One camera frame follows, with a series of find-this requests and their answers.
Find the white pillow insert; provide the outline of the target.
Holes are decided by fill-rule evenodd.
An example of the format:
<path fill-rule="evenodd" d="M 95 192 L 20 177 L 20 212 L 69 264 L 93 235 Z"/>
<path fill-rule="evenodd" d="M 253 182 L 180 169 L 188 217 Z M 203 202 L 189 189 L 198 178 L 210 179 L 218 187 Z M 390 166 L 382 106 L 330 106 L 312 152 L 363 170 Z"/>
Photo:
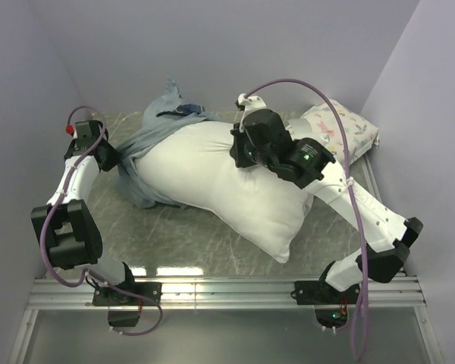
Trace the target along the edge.
<path fill-rule="evenodd" d="M 237 168 L 231 125 L 204 121 L 182 127 L 135 165 L 155 192 L 217 215 L 280 263 L 312 207 L 313 197 L 267 168 Z"/>

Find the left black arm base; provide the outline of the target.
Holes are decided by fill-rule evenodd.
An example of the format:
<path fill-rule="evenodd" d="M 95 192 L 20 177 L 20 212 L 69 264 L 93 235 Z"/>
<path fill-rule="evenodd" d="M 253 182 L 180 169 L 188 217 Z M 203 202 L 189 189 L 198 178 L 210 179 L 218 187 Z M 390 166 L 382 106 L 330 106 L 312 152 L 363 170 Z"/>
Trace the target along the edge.
<path fill-rule="evenodd" d="M 108 324 L 113 328 L 134 328 L 140 320 L 142 309 L 160 304 L 162 283 L 140 282 L 133 284 L 133 297 L 110 287 L 98 287 L 92 306 L 108 309 Z"/>

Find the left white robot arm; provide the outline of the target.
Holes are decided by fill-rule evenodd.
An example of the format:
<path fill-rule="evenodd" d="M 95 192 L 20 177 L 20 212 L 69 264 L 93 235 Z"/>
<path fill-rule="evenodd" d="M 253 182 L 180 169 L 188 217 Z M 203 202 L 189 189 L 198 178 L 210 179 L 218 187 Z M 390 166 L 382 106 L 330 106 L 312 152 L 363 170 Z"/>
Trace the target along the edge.
<path fill-rule="evenodd" d="M 66 132 L 72 140 L 61 181 L 52 198 L 30 214 L 42 260 L 66 287 L 91 277 L 119 304 L 131 304 L 138 293 L 133 274 L 126 263 L 103 251 L 102 236 L 86 204 L 94 180 L 119 162 L 119 154 L 108 142 L 104 122 L 68 124 Z"/>

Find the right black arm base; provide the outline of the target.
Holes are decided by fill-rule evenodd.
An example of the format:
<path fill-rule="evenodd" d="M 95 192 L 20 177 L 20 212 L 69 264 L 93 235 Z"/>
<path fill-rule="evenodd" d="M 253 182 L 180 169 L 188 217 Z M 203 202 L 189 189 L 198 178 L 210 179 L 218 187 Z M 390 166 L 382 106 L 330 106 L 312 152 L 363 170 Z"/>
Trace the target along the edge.
<path fill-rule="evenodd" d="M 321 306 L 321 309 L 315 309 L 316 321 L 322 330 L 330 329 L 336 333 L 348 324 L 348 305 L 356 304 L 360 288 L 359 284 L 354 284 L 340 292 L 327 284 L 325 279 L 333 264 L 328 265 L 317 281 L 295 281 L 290 295 L 298 306 Z"/>

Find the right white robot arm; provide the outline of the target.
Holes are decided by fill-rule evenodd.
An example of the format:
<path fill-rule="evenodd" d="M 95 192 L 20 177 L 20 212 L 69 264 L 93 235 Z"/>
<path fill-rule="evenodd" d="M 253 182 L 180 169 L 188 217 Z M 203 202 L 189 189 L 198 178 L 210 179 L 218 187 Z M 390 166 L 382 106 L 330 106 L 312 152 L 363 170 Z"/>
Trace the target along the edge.
<path fill-rule="evenodd" d="M 362 246 L 322 273 L 318 291 L 325 302 L 336 303 L 346 290 L 368 279 L 390 282 L 409 257 L 423 223 L 391 211 L 348 176 L 327 149 L 327 134 L 313 133 L 302 121 L 294 129 L 301 138 L 293 138 L 280 115 L 267 108 L 244 113 L 231 131 L 236 166 L 264 166 L 323 201 L 361 233 Z"/>

